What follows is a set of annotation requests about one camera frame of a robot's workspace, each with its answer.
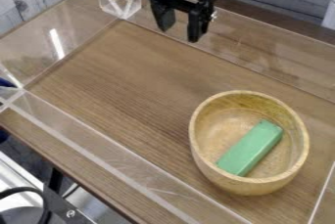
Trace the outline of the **brown wooden bowl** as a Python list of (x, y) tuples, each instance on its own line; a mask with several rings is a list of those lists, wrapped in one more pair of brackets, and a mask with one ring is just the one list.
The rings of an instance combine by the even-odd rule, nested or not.
[(198, 170), (237, 195), (280, 190), (307, 162), (309, 137), (301, 118), (260, 92), (233, 90), (205, 99), (192, 115), (189, 138)]

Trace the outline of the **green rectangular block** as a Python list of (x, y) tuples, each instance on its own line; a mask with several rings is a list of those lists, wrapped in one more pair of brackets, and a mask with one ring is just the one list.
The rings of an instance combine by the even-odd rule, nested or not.
[(228, 173), (245, 176), (264, 159), (284, 135), (283, 128), (268, 120), (261, 120), (229, 148), (216, 165)]

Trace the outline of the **blue object at edge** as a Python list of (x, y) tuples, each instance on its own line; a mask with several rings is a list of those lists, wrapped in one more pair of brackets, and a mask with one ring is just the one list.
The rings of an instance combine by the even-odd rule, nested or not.
[(11, 81), (8, 81), (7, 79), (4, 79), (1, 77), (0, 77), (0, 86), (16, 88), (16, 85)]

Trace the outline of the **black table leg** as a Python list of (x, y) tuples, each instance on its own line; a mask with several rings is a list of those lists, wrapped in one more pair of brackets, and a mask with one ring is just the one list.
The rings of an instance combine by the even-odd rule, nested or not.
[(51, 171), (51, 176), (50, 176), (50, 180), (48, 180), (48, 188), (56, 194), (60, 193), (63, 179), (64, 179), (64, 176), (63, 176), (62, 172), (56, 168), (54, 168)]

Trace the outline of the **black metal bracket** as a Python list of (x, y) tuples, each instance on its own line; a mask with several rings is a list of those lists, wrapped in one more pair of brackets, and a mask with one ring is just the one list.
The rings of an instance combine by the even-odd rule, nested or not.
[(47, 215), (43, 224), (96, 224), (51, 189), (43, 189)]

